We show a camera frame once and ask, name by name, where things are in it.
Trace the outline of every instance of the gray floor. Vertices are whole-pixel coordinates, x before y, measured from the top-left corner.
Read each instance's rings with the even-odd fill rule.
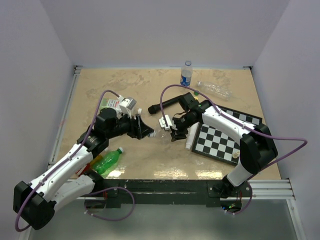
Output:
[[[119,217],[121,209],[104,209],[103,216]],[[285,200],[254,200],[243,213],[201,205],[137,205],[120,222],[84,214],[84,202],[74,201],[58,212],[31,240],[296,240]]]

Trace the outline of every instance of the blue label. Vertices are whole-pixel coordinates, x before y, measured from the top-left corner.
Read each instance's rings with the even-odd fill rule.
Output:
[[[191,77],[185,77],[181,75],[180,84],[183,86],[189,86],[191,82]]]

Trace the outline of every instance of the black and white checkered pattern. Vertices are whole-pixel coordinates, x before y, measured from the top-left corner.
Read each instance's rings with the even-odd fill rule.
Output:
[[[262,123],[261,117],[249,115],[247,113],[222,106],[219,107],[221,110],[242,121],[255,125]],[[206,124],[199,125],[193,142],[193,152],[236,165],[238,164],[239,157],[233,158],[232,155],[234,152],[239,150],[240,146],[231,137],[212,126],[208,126]]]

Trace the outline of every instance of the bottle with blue label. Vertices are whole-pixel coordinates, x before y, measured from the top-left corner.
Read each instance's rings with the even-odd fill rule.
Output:
[[[180,84],[183,86],[189,86],[191,82],[193,68],[191,66],[191,61],[185,61],[184,66],[181,67],[181,78]]]

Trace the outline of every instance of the beige table surface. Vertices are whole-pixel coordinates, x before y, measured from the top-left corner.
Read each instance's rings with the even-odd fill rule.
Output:
[[[158,104],[162,90],[170,84],[180,83],[180,69],[82,69],[70,107],[58,159],[63,157],[80,135],[87,129],[100,94],[110,89],[124,97],[132,97],[142,108],[143,121],[160,129],[161,113],[149,115],[148,107]],[[235,109],[264,119],[255,84],[248,69],[195,69],[191,87],[197,81],[210,81],[232,91],[229,101],[208,96],[218,105]],[[164,101],[186,93],[182,87],[172,87],[164,94]],[[110,93],[105,98],[116,99]],[[165,109],[173,116],[182,112],[179,104]],[[124,148],[117,168],[108,178],[119,179],[221,179],[234,167],[185,149],[186,140],[171,142],[169,134],[162,138],[132,139],[127,135],[109,141],[109,150]],[[255,179],[278,180],[275,165],[258,174]]]

